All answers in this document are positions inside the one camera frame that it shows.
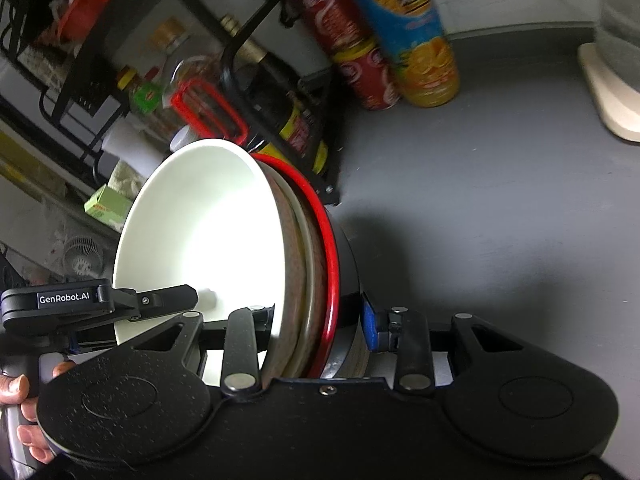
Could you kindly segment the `person's left hand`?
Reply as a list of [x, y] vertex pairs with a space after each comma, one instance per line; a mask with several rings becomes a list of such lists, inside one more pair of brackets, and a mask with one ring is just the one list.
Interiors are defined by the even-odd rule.
[[48, 464], [54, 459], [41, 428], [37, 424], [38, 398], [30, 398], [29, 380], [21, 374], [17, 377], [1, 376], [1, 404], [18, 405], [27, 424], [18, 425], [16, 435], [29, 454], [39, 463]]

